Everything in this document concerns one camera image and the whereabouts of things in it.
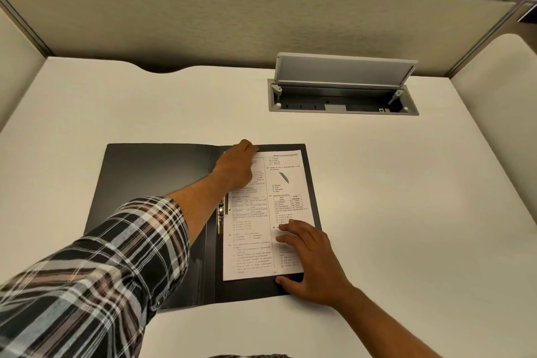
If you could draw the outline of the person's left hand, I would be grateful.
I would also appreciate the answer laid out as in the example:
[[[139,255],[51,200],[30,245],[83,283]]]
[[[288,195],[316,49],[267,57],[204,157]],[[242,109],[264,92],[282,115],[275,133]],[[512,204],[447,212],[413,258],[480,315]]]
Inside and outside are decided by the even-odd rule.
[[[254,156],[242,156],[235,144],[227,149],[216,161],[211,172],[218,185],[225,193],[244,188],[252,179],[252,161]]]

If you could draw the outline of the person's right hand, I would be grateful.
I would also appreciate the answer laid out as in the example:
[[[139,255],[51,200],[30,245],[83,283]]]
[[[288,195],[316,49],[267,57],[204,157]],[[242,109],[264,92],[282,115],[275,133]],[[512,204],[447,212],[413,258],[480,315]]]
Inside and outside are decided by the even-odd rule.
[[[280,224],[277,241],[292,247],[303,269],[305,296],[301,300],[332,307],[346,286],[352,286],[333,252],[328,236],[307,222],[290,219]]]

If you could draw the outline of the printed white paper sheet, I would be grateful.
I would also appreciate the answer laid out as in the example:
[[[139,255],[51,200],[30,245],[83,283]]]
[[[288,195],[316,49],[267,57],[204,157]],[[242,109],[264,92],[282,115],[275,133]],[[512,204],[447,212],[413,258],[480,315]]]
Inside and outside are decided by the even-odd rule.
[[[257,152],[252,179],[229,194],[223,218],[223,280],[303,273],[293,247],[276,238],[290,219],[314,224],[301,150]]]

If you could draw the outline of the person's left forearm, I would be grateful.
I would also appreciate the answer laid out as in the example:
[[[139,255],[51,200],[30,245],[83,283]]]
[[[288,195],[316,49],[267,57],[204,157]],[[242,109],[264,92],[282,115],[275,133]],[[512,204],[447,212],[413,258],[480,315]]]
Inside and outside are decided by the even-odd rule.
[[[195,243],[229,190],[225,173],[213,171],[197,182],[165,195],[179,205],[189,231],[190,245]]]

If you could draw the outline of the person's right forearm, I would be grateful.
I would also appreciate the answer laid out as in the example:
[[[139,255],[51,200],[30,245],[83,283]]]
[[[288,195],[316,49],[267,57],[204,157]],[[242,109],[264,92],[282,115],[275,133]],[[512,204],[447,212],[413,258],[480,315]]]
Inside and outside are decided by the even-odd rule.
[[[331,306],[372,358],[442,358],[356,287],[346,286]]]

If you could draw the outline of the gold metal folder fastener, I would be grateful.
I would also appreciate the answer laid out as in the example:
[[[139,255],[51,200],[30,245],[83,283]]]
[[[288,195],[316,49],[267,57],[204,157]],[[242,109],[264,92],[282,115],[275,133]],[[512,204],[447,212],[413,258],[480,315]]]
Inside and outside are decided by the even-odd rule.
[[[227,215],[229,215],[231,210],[230,200],[229,200],[229,194],[226,194],[223,199],[220,200],[217,208],[217,234],[221,235],[223,234],[223,225],[224,220]]]

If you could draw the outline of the black open file folder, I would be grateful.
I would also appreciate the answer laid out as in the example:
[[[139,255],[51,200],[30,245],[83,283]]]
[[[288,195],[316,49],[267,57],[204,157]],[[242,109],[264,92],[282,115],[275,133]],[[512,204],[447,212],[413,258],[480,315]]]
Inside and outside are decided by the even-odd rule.
[[[205,177],[228,148],[201,144],[107,145],[84,232],[93,230],[129,199],[173,192]],[[259,152],[285,150],[302,151],[314,213],[313,226],[320,230],[305,144],[259,146]],[[223,280],[223,234],[217,234],[216,223],[217,209],[191,246],[186,275],[159,308],[161,312],[286,294],[276,284],[276,276]],[[303,273],[282,276],[297,282],[303,279]]]

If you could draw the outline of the beige fabric desk partition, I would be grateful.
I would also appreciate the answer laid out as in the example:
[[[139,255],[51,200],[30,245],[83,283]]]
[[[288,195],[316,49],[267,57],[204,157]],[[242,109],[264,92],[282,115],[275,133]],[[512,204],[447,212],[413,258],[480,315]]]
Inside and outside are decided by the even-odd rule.
[[[277,54],[416,60],[450,76],[537,0],[0,0],[45,56],[273,68]]]

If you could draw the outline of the plaid shirt sleeve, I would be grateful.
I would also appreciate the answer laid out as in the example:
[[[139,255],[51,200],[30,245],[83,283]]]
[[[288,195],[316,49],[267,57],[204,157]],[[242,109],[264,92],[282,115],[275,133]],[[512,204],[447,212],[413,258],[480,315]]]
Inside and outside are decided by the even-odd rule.
[[[0,285],[0,358],[138,358],[181,284],[190,235],[177,202],[141,197]]]

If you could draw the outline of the beige side partition panel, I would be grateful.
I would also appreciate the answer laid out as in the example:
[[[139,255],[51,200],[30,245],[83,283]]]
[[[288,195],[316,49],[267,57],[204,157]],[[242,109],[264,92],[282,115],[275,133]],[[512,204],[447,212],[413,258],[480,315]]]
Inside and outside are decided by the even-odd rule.
[[[537,53],[501,35],[451,82],[537,224]]]
[[[0,2],[0,132],[45,61],[27,31]]]

